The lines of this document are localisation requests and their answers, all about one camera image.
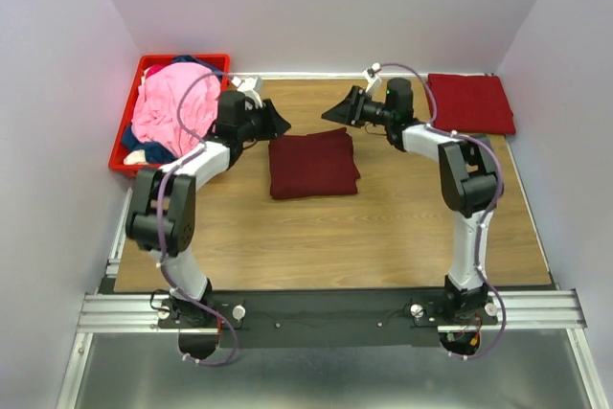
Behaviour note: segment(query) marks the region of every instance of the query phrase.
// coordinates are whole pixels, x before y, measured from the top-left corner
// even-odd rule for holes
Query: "pink towel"
[[[198,144],[176,120],[176,108],[188,87],[198,77],[210,72],[194,62],[176,62],[147,77],[138,88],[132,115],[132,132],[142,142],[154,141],[177,157]],[[188,128],[204,136],[217,118],[219,79],[209,76],[195,85],[181,108],[181,120]]]

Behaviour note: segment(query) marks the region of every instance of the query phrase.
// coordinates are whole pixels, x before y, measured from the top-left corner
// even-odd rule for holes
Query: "gray floor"
[[[486,332],[486,340],[492,332]],[[78,408],[588,408],[563,330],[509,331],[461,362],[410,347],[248,350],[224,368],[181,361],[173,334],[98,335]]]

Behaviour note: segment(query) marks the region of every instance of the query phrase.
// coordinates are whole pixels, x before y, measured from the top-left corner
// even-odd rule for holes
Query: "wall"
[[[0,0],[0,407],[55,407],[126,183],[106,168],[138,59],[111,0]]]
[[[222,51],[236,71],[376,60],[494,71],[534,0],[114,0],[143,52]]]
[[[499,72],[534,218],[563,287],[576,287],[613,401],[613,0],[537,0]]]

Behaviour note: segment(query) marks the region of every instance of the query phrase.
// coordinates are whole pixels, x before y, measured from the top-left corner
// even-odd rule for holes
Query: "red basket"
[[[202,61],[211,64],[220,71],[227,73],[230,70],[230,57],[228,55],[192,55]],[[138,98],[138,87],[141,84],[141,76],[145,70],[151,67],[153,64],[169,65],[176,55],[145,55],[141,57],[136,68],[136,74],[134,75],[134,81],[132,82],[132,88],[130,94],[127,97],[125,103],[124,115],[122,121],[119,124],[119,130],[117,131],[117,137],[115,138],[115,144],[111,151],[111,156],[108,159],[108,167],[113,171],[120,172],[127,177],[135,177],[136,173],[143,166],[158,168],[160,165],[124,165],[124,159],[129,154],[127,149],[122,146],[122,135],[125,129],[130,125],[132,121],[132,114],[134,113],[134,104]],[[228,80],[224,76],[221,80],[221,90],[225,90],[228,86]]]

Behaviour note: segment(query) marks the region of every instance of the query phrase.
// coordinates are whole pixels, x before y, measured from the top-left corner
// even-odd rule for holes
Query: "red towel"
[[[434,127],[451,131],[515,134],[513,113],[495,76],[428,75],[439,108]],[[430,113],[432,102],[428,98]]]
[[[268,145],[270,195],[276,200],[357,193],[352,137],[339,128],[280,136]]]

